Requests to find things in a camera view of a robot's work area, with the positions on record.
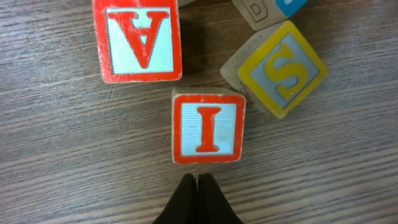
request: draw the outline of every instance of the wood grain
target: wood grain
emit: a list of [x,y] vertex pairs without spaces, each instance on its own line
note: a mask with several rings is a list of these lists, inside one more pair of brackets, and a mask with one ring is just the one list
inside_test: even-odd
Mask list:
[[247,224],[398,222],[398,2],[309,0],[292,20],[329,76],[282,121],[246,117],[243,156],[181,166],[175,86],[229,87],[254,33],[229,0],[181,9],[183,78],[104,84],[91,1],[0,5],[0,223],[151,223],[187,172]]

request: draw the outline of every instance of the letter i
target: letter i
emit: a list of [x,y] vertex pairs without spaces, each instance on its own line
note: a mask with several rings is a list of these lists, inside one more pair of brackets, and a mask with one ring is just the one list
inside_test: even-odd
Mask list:
[[214,117],[221,111],[219,107],[199,107],[201,114],[201,145],[197,147],[197,152],[217,152],[218,147],[213,144],[214,141]]

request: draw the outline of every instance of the letter s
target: letter s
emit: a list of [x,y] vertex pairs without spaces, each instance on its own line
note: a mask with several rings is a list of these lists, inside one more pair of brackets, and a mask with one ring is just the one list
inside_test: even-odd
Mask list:
[[287,63],[280,68],[275,69],[274,62],[279,57],[292,59],[293,52],[286,44],[281,44],[280,49],[272,54],[266,62],[266,75],[268,76],[269,80],[273,82],[280,82],[285,78],[294,75],[297,76],[298,82],[292,88],[286,88],[282,85],[277,87],[277,91],[285,98],[285,100],[288,100],[290,97],[292,97],[292,95],[304,87],[305,81],[307,80],[307,69],[302,64],[297,62]]

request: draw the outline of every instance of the red block border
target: red block border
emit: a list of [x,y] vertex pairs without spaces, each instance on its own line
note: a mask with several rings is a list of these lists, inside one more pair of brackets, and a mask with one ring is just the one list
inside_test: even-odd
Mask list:
[[[232,155],[223,156],[182,156],[181,155],[181,109],[182,103],[234,103],[236,121]],[[239,95],[178,95],[173,105],[173,155],[174,161],[186,163],[235,162],[241,158],[243,144],[244,114],[246,100]]]

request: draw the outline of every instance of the wooden block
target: wooden block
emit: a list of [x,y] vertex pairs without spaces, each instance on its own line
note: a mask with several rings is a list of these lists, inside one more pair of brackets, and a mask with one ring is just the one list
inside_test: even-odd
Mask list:
[[182,7],[182,6],[184,6],[184,5],[187,5],[187,4],[192,3],[192,2],[194,2],[194,1],[196,1],[196,0],[178,0],[178,6],[179,6],[179,7]]
[[221,68],[222,76],[265,113],[283,118],[327,75],[290,21],[254,34]]
[[254,30],[262,30],[286,20],[306,2],[307,0],[233,0]]
[[181,78],[177,0],[93,0],[93,14],[105,82]]
[[174,162],[240,159],[246,109],[244,96],[223,88],[175,88],[172,102]]

